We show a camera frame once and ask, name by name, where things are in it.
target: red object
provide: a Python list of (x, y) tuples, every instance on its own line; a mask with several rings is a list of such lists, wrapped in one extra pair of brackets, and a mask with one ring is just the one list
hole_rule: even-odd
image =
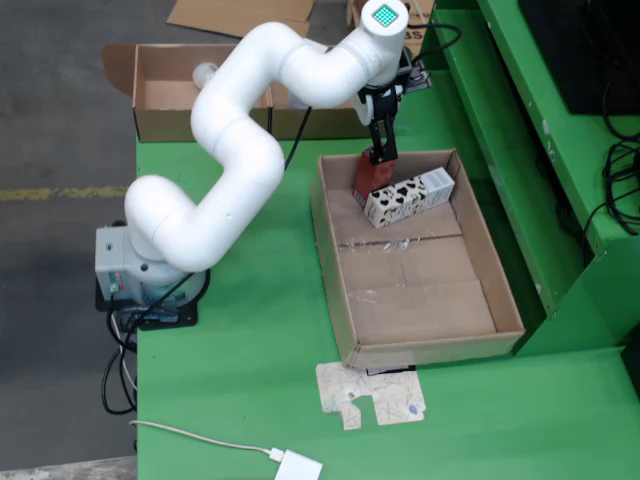
[(380, 188), (384, 188), (391, 183), (393, 169), (396, 166), (395, 160), (373, 165), (369, 159), (371, 149), (366, 149), (360, 157), (360, 164), (356, 172), (356, 181), (353, 184), (353, 196), (364, 208), (369, 194)]

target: cardboard piece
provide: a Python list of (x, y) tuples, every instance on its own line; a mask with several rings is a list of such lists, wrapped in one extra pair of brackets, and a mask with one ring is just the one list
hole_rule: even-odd
[(524, 327), (455, 150), (400, 154), (399, 180), (443, 167), (450, 201), (375, 229), (350, 195), (358, 156), (321, 157), (312, 213), (342, 362), (383, 368), (508, 353)]
[[(198, 95), (192, 80), (204, 62), (222, 64), (235, 45), (110, 44), (102, 60), (111, 84), (133, 99), (132, 109), (140, 142), (192, 142), (191, 108)], [(272, 110), (272, 132), (279, 140), (296, 137), (305, 108), (290, 108), (291, 94), (274, 83), (251, 111), (263, 128)], [(368, 138), (351, 103), (334, 109), (314, 109), (303, 139)]]
[[(355, 25), (356, 27), (360, 25), (360, 12), (365, 3), (367, 3), (367, 0), (349, 0), (347, 2), (347, 25)], [(405, 3), (408, 3), (411, 7), (409, 10), (409, 25), (429, 23), (435, 0), (407, 0)], [(413, 56), (420, 53), (426, 32), (426, 28), (407, 30), (404, 45)]]
[(244, 37), (267, 22), (280, 22), (301, 36), (309, 32), (307, 19), (314, 0), (178, 0), (167, 23)]

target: green led display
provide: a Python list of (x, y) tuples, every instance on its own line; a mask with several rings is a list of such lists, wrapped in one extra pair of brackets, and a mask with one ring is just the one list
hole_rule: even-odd
[(386, 5), (383, 5), (374, 12), (373, 18), (375, 18), (383, 27), (388, 27), (396, 18), (398, 18), (398, 14)]

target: cardboard scrap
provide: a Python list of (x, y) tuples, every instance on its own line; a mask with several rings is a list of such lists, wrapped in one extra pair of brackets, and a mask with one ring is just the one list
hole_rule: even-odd
[(427, 407), (416, 371), (369, 376), (366, 370), (346, 368), (340, 362), (316, 366), (322, 411), (340, 413), (345, 430), (362, 426), (360, 409), (352, 400), (370, 395), (378, 425), (419, 422)]

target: black monitor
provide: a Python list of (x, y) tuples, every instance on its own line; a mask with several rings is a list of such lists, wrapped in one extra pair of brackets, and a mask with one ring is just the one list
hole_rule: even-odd
[(571, 113), (640, 114), (640, 1), (519, 2)]

